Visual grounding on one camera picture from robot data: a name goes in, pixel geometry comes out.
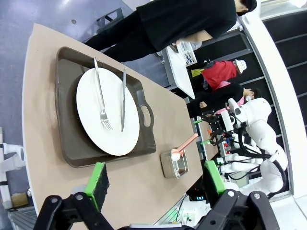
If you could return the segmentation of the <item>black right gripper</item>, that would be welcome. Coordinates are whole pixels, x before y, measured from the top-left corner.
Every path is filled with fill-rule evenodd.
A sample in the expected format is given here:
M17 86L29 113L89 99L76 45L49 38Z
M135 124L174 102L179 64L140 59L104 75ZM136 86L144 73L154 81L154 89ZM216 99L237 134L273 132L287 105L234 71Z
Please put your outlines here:
M214 110L206 111L196 116L196 120L193 122L194 124L200 122L210 123L211 133L210 138L201 142L201 145L210 144L213 146L217 146L223 141L225 141L225 125L222 119L221 114L215 115Z

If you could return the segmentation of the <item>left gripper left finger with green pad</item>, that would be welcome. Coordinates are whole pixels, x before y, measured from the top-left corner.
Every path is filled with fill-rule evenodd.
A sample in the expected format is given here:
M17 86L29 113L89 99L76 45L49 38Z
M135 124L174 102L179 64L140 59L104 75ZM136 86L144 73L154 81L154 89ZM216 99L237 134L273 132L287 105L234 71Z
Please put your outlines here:
M46 197L34 225L35 230L70 230L74 223L84 223L89 230L112 230L101 210L109 179L106 164L94 166L83 192L62 199L58 195Z

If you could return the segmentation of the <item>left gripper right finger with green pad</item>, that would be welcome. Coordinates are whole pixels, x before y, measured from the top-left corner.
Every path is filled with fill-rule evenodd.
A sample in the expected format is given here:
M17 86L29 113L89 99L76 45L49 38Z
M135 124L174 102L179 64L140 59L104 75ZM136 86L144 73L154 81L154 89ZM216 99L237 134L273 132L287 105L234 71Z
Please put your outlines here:
M226 189L214 161L205 161L202 183L211 210L198 230L279 230L267 195L253 191L248 195Z

